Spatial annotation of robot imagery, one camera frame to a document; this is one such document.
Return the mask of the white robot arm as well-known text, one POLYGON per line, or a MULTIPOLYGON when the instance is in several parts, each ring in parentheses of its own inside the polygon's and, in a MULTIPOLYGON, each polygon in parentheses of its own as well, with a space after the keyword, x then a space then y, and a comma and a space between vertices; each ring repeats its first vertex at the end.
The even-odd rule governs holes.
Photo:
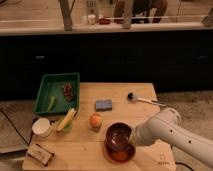
POLYGON ((177 110, 165 108, 134 127, 129 142, 133 146, 150 146, 162 140, 213 169, 213 140, 182 128, 180 122, 181 115, 177 110))

